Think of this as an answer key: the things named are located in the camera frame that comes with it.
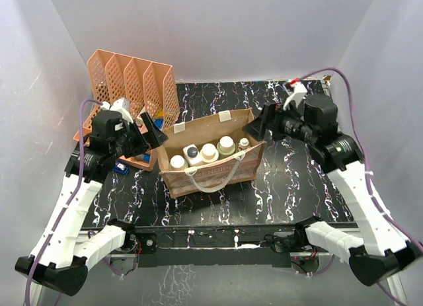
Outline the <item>brown canvas tote bag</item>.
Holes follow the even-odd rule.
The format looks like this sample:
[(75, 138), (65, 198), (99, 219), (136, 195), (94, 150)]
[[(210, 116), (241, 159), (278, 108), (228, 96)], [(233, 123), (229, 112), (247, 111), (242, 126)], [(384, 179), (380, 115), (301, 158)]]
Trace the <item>brown canvas tote bag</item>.
[[(168, 140), (156, 149), (157, 161), (171, 197), (194, 192), (212, 193), (228, 184), (254, 180), (266, 143), (254, 139), (243, 130), (253, 119), (250, 108), (226, 110), (164, 129)], [(203, 147), (207, 143), (217, 145), (223, 136), (229, 136), (235, 143), (246, 138), (250, 147), (212, 163), (177, 171), (171, 168), (171, 158), (181, 155), (183, 148), (190, 144), (196, 147)]]

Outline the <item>white bottle with black cap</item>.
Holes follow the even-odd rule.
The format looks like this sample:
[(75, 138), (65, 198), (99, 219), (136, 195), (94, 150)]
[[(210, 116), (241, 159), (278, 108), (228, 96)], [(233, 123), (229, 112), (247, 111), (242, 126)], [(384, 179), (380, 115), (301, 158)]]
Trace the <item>white bottle with black cap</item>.
[(202, 156), (195, 144), (184, 147), (182, 151), (189, 167), (197, 167), (204, 164)]

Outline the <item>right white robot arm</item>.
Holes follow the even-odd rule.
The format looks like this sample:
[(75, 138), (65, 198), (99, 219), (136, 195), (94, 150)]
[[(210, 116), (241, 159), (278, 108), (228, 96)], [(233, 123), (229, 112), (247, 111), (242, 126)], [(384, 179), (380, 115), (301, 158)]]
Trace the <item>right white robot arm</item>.
[(352, 137), (338, 129), (337, 105), (326, 95), (311, 95), (304, 102), (303, 110), (294, 103), (286, 108), (266, 104), (243, 129), (257, 140), (264, 139), (269, 130), (274, 141), (290, 137), (307, 145), (314, 161), (342, 194), (360, 236), (313, 216), (296, 223), (290, 239), (304, 251), (313, 247), (327, 250), (347, 262), (363, 285), (372, 286), (408, 267), (422, 257), (422, 251), (377, 209), (381, 202), (367, 189), (370, 182), (364, 154)]

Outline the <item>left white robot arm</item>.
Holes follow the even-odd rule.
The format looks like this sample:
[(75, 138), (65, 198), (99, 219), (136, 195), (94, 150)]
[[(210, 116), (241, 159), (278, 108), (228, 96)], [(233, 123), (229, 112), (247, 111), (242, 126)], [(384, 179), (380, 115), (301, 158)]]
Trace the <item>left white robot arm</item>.
[(88, 210), (120, 157), (130, 158), (157, 148), (168, 139), (148, 113), (144, 129), (116, 110), (100, 110), (91, 132), (75, 146), (65, 167), (62, 188), (48, 225), (28, 256), (18, 258), (15, 270), (29, 282), (75, 295), (89, 270), (106, 255), (135, 248), (134, 225), (112, 219), (96, 235), (77, 243)]

